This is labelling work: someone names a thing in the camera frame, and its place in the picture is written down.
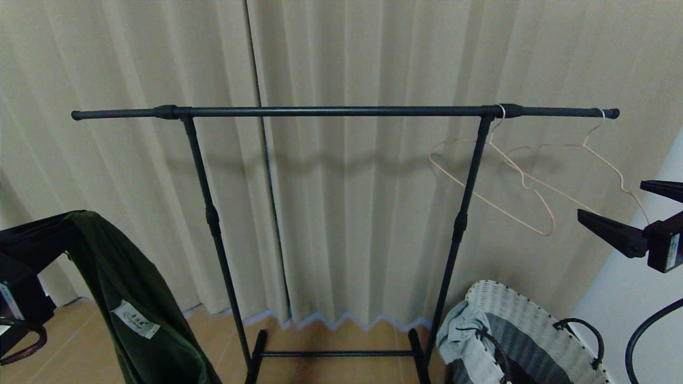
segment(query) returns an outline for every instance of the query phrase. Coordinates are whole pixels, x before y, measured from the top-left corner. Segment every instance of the white wall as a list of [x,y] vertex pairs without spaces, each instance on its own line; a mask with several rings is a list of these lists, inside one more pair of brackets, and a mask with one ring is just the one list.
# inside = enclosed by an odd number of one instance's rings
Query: white wall
[[[683,181],[683,128],[655,178]],[[683,210],[683,204],[649,194],[644,201],[651,220],[662,220]],[[639,212],[631,225],[642,228],[645,218]],[[606,347],[604,364],[613,380],[629,383],[624,365],[626,343],[646,318],[683,297],[683,267],[662,274],[651,269],[646,259],[628,259],[614,252],[579,304],[574,315],[595,325]],[[585,340],[597,348],[586,329]],[[683,310],[674,312],[650,327],[636,345],[634,369],[646,383],[680,383],[683,376]]]

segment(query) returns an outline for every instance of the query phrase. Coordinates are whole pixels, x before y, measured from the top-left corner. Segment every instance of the wooden floor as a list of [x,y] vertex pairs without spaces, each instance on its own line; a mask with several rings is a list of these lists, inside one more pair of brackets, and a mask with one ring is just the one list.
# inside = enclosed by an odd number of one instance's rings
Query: wooden floor
[[[205,354],[224,384],[244,383],[246,367],[229,315],[209,315],[203,307],[188,319]],[[48,343],[35,355],[0,367],[0,383],[123,383],[109,332],[94,303],[80,300],[58,308],[46,323]],[[410,348],[408,336],[380,321],[366,332],[352,321],[330,331],[316,322],[302,330],[283,330],[267,318],[247,327],[253,348],[260,329],[268,330],[268,350],[334,350]],[[418,328],[426,341],[427,329]],[[31,334],[16,348],[32,344]],[[435,352],[430,365],[433,383],[443,382],[443,363]],[[266,358],[258,383],[418,383],[412,357]]]

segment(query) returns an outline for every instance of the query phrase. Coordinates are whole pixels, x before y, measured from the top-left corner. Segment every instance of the light blue cloth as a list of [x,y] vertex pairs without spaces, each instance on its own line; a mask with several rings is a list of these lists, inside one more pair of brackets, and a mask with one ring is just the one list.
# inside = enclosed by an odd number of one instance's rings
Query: light blue cloth
[[[485,313],[469,301],[461,301],[444,319],[441,328],[436,333],[436,345],[443,361],[450,364],[454,360],[462,359],[473,348],[472,342],[477,337],[475,330],[489,333],[491,328]],[[494,345],[486,338],[480,338],[486,350],[493,356]]]

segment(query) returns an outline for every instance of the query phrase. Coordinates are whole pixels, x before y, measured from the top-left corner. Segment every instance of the curtain fold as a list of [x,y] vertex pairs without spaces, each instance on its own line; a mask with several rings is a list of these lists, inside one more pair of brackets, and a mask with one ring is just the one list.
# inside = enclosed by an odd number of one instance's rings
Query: curtain fold
[[[73,109],[256,103],[239,2],[3,4],[2,168],[39,219],[99,212],[153,261],[181,308],[229,307],[182,124],[74,122]],[[250,316],[288,316],[256,119],[197,119],[229,264]],[[67,260],[60,267],[89,296]]]
[[[157,265],[183,309],[229,304],[181,123],[74,122],[71,110],[618,107],[622,116],[590,144],[633,191],[656,174],[683,117],[677,3],[82,0],[1,8],[2,225],[95,210]],[[516,118],[495,140],[504,150],[581,142],[598,122]],[[329,320],[350,312],[364,323],[381,314],[431,320],[462,188],[428,155],[440,141],[474,139],[477,123],[196,119],[244,316],[271,309],[285,320],[291,305],[296,321],[315,312]],[[464,181],[472,149],[448,145],[436,160]],[[609,168],[576,149],[521,150],[514,159],[602,215],[627,220],[637,208]],[[534,187],[555,213],[556,233],[540,237],[474,199],[449,305],[473,282],[495,279],[556,317],[571,313],[609,247],[576,222],[576,206]],[[490,148],[475,190],[548,227],[541,203]],[[41,278],[59,302],[89,296],[65,258]]]
[[[591,137],[637,191],[653,176],[681,118],[681,7],[638,3],[249,2],[264,105],[619,107]],[[477,118],[269,118],[268,150],[293,317],[346,312],[370,323],[431,320],[462,188],[430,166],[430,148],[474,139]],[[505,149],[581,142],[595,119],[517,118]],[[437,157],[461,181],[473,146]],[[575,149],[520,151],[525,170],[626,219],[637,208],[619,180]],[[475,190],[549,226],[518,174],[486,150]],[[448,304],[496,279],[566,316],[608,254],[577,206],[542,191],[557,220],[544,238],[475,199]]]

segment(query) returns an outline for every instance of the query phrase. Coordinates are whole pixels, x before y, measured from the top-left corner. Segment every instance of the hanger hook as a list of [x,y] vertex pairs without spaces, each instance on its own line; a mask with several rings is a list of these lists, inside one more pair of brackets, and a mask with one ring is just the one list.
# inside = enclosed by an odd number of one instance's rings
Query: hanger hook
[[496,104],[503,110],[503,117],[501,118],[501,121],[498,122],[498,124],[494,125],[493,128],[491,129],[491,135],[489,136],[488,142],[490,143],[493,141],[493,133],[496,131],[496,128],[498,128],[504,121],[505,121],[505,107],[502,104]]
[[602,123],[604,123],[604,119],[605,119],[604,111],[603,111],[601,108],[596,108],[596,109],[599,110],[599,111],[602,113],[602,120],[600,121],[600,123],[599,123],[597,126],[595,126],[595,127],[592,128],[590,131],[588,131],[588,133],[586,134],[585,140],[583,140],[583,145],[584,145],[584,146],[585,146],[586,143],[588,142],[588,137],[591,135],[591,133],[593,133],[594,130],[600,128],[600,126],[602,126]]

